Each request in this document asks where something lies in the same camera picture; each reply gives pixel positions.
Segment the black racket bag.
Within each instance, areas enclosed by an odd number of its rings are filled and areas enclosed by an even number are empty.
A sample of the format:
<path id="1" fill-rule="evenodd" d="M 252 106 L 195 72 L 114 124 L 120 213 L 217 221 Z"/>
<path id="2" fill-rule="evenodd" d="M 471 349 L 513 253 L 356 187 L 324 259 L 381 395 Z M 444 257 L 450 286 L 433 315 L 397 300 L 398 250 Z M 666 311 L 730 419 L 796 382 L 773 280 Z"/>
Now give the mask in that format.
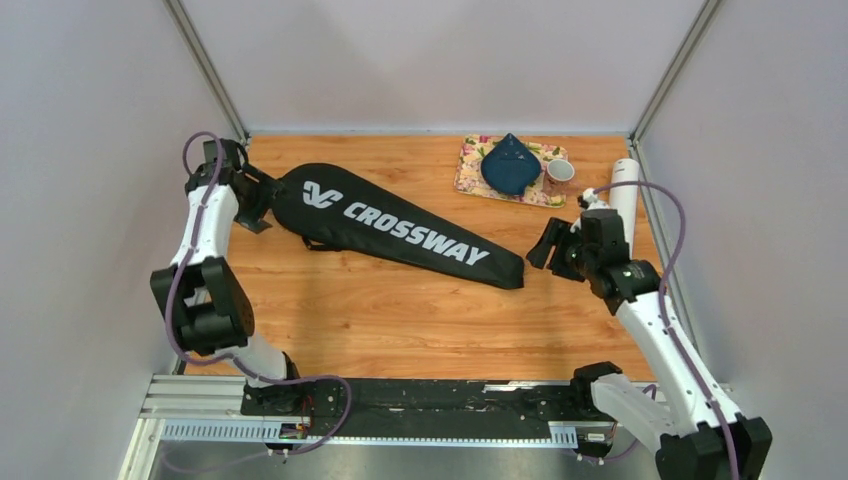
<path id="1" fill-rule="evenodd" d="M 275 220 L 308 243 L 505 290 L 524 287 L 516 253 L 342 167 L 308 163 L 280 178 Z"/>

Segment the white shuttlecock tube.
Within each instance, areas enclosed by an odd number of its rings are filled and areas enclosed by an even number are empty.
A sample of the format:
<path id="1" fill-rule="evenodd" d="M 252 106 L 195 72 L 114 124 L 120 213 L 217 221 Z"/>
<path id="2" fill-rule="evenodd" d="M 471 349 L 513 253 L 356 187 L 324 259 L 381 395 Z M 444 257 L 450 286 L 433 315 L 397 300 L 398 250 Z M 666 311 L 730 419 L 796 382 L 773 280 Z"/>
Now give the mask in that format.
<path id="1" fill-rule="evenodd" d="M 618 184 L 627 182 L 627 185 L 613 187 L 609 191 L 609 204 L 618 211 L 623 221 L 624 238 L 628 244 L 630 254 L 633 254 L 634 236 L 637 218 L 639 187 L 635 181 L 639 180 L 640 165 L 632 158 L 622 158 L 613 164 L 611 182 Z"/>

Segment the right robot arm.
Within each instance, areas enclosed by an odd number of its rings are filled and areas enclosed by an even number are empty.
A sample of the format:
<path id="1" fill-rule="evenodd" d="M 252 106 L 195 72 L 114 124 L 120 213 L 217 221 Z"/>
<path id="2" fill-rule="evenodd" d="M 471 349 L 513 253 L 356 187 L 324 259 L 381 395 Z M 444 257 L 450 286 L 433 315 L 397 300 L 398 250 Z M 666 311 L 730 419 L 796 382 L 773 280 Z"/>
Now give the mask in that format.
<path id="1" fill-rule="evenodd" d="M 681 332 L 654 266 L 631 257 L 616 210 L 585 210 L 575 223 L 550 218 L 527 259 L 588 282 L 635 340 L 664 396 L 651 399 L 610 362 L 591 364 L 574 372 L 570 404 L 577 415 L 612 417 L 653 454 L 662 479 L 760 478 L 770 428 L 747 417 L 710 374 Z"/>

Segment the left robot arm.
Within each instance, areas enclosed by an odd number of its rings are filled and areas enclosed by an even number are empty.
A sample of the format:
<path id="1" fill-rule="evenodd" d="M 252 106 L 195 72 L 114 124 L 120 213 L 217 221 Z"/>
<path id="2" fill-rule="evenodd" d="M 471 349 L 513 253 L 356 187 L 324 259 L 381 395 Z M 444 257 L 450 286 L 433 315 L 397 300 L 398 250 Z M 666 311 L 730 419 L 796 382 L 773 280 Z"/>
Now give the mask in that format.
<path id="1" fill-rule="evenodd" d="M 256 330 L 253 307 L 228 264 L 233 226 L 259 234 L 280 184 L 249 163 L 236 140 L 204 132 L 203 162 L 185 184 L 188 219 L 170 264 L 150 287 L 178 356 L 188 364 L 226 362 L 245 377 L 245 415 L 294 415 L 308 406 L 299 373 Z"/>

